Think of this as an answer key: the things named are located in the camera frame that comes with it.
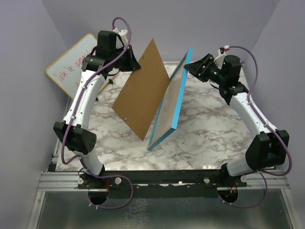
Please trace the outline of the brown cardboard backing board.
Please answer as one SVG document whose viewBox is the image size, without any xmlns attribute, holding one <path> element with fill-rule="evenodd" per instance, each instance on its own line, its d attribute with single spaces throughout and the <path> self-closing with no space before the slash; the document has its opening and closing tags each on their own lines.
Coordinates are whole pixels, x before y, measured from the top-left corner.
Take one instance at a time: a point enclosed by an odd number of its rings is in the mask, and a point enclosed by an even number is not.
<svg viewBox="0 0 305 229">
<path fill-rule="evenodd" d="M 141 69 L 132 72 L 112 108 L 143 141 L 170 82 L 155 41 L 139 59 Z"/>
</svg>

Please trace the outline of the blue wooden photo frame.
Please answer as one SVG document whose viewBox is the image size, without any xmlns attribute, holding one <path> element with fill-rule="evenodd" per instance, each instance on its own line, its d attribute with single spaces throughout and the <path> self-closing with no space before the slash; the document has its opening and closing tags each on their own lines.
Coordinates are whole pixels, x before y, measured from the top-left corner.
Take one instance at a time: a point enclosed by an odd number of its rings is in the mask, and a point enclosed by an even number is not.
<svg viewBox="0 0 305 229">
<path fill-rule="evenodd" d="M 184 69 L 189 64 L 193 54 L 189 48 L 182 60 L 170 76 L 170 83 L 158 108 L 153 124 L 148 150 L 152 151 L 165 138 L 177 129 L 188 71 Z"/>
</svg>

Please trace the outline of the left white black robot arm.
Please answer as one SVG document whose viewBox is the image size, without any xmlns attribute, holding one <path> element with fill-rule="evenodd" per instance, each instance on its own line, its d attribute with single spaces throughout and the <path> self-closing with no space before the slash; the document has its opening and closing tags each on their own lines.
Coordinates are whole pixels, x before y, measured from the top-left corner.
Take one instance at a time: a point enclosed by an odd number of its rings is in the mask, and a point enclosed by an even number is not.
<svg viewBox="0 0 305 229">
<path fill-rule="evenodd" d="M 64 151 L 74 153 L 86 169 L 89 183 L 94 188 L 105 184 L 102 174 L 104 165 L 99 161 L 94 148 L 97 140 L 95 133 L 88 130 L 89 119 L 96 97 L 113 69 L 132 72 L 141 69 L 137 62 L 128 30 L 99 31 L 97 45 L 82 61 L 80 85 L 69 111 L 61 122 L 55 122 L 53 130 L 61 142 L 62 163 L 67 165 L 72 159 L 64 159 Z"/>
</svg>

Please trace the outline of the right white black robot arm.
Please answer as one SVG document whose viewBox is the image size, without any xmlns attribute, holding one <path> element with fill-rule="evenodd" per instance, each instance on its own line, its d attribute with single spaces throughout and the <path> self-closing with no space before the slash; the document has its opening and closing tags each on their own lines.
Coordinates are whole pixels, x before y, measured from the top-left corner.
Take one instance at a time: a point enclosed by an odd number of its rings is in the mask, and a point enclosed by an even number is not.
<svg viewBox="0 0 305 229">
<path fill-rule="evenodd" d="M 203 83 L 212 81 L 218 84 L 221 97 L 237 112 L 252 138 L 244 157 L 223 166 L 226 171 L 219 174 L 223 186 L 232 185 L 236 176 L 285 162 L 284 147 L 288 145 L 289 134 L 266 122 L 248 89 L 239 81 L 242 68 L 239 57 L 222 54 L 214 58 L 208 54 L 199 61 L 186 64 L 184 68 Z"/>
</svg>

